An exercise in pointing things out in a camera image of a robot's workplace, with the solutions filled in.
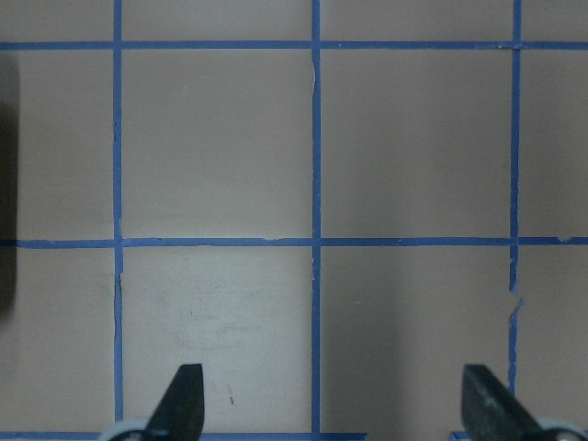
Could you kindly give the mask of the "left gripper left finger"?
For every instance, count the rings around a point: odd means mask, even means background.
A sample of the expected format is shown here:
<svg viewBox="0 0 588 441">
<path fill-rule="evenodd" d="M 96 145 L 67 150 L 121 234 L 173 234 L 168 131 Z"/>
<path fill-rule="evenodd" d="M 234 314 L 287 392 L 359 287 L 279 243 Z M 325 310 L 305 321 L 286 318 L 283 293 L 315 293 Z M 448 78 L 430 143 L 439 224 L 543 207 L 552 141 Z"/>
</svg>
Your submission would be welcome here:
<svg viewBox="0 0 588 441">
<path fill-rule="evenodd" d="M 180 366 L 144 429 L 148 440 L 197 441 L 205 422 L 203 368 Z"/>
</svg>

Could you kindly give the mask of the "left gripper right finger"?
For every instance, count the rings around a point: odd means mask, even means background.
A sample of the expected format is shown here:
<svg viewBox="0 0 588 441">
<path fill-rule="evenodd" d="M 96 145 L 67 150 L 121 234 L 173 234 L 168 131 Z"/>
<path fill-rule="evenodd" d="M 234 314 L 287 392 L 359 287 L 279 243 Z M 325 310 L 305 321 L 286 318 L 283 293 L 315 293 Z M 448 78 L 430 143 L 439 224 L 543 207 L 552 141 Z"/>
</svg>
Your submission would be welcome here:
<svg viewBox="0 0 588 441">
<path fill-rule="evenodd" d="M 485 365 L 462 370 L 461 422 L 471 440 L 543 440 L 546 430 Z"/>
</svg>

